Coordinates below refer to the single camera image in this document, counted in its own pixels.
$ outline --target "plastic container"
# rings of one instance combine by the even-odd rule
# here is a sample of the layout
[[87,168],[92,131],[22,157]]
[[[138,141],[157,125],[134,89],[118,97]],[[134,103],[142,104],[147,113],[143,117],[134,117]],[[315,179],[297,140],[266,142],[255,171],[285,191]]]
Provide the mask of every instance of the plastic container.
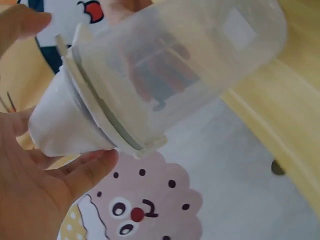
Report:
[[286,20],[276,0],[167,0],[85,38],[69,50],[70,78],[105,136],[139,157],[276,57]]

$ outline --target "brown dot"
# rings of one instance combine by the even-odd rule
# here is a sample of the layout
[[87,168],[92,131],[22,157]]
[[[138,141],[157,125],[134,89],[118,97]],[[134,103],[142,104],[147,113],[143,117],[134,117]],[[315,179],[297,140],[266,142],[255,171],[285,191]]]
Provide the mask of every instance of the brown dot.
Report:
[[281,168],[281,166],[278,164],[277,160],[274,160],[271,164],[271,171],[274,175],[277,176],[284,176],[286,175],[286,172]]
[[146,170],[140,169],[139,175],[142,176],[142,177],[143,177],[144,175],[146,175]]
[[188,210],[190,208],[190,204],[184,204],[183,206],[182,206],[182,209],[183,210]]
[[168,185],[170,188],[174,189],[176,187],[176,182],[174,180],[170,180]]

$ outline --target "white filter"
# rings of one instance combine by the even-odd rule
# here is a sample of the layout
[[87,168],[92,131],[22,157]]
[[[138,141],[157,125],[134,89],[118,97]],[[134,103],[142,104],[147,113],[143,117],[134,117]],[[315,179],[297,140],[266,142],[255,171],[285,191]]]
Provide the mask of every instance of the white filter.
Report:
[[29,132],[50,157],[114,148],[86,112],[63,67],[35,108]]
[[[152,152],[166,143],[163,136],[174,125],[275,58],[286,33],[277,0],[167,0],[92,37],[83,27],[76,33],[82,40],[74,41],[64,65],[94,121],[89,123],[104,134],[93,139],[92,133],[86,136],[83,131],[82,139],[87,138],[83,141],[93,149],[110,148],[106,137],[137,157]],[[43,101],[42,106],[52,104]],[[63,118],[63,114],[52,118],[54,126],[69,124]],[[80,115],[68,115],[70,121],[76,118]],[[40,117],[35,119],[31,118],[32,132],[42,124]],[[48,139],[58,142],[67,134],[76,136],[81,128],[72,126],[50,136],[48,131],[41,143],[40,138],[33,139],[45,153],[57,153],[52,149],[56,144],[49,145]]]

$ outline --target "hand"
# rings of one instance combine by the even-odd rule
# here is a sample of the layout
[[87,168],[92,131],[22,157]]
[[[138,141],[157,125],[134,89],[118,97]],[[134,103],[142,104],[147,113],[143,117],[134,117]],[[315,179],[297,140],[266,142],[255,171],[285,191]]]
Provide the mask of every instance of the hand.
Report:
[[[100,3],[109,23],[114,25],[150,6],[152,1],[101,0]],[[182,60],[190,58],[188,50],[156,20],[156,15],[154,11],[151,19],[146,14],[128,19],[131,32],[117,39],[116,54],[137,94],[146,103],[156,100],[158,105],[153,110],[161,111],[168,98],[182,93],[198,81],[199,76]]]
[[[0,56],[17,40],[34,36],[51,15],[16,5],[0,14]],[[0,239],[56,240],[70,206],[116,165],[116,151],[87,153],[60,169],[57,158],[24,150],[16,137],[28,130],[32,109],[0,113]]]

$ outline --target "pink cartoon shape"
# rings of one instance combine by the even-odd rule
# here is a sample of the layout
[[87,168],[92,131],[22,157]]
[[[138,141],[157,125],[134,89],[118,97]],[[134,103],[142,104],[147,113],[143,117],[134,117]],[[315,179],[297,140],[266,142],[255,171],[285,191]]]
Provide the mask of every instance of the pink cartoon shape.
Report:
[[121,153],[110,175],[88,195],[109,240],[200,240],[202,197],[189,175],[156,152],[137,160]]

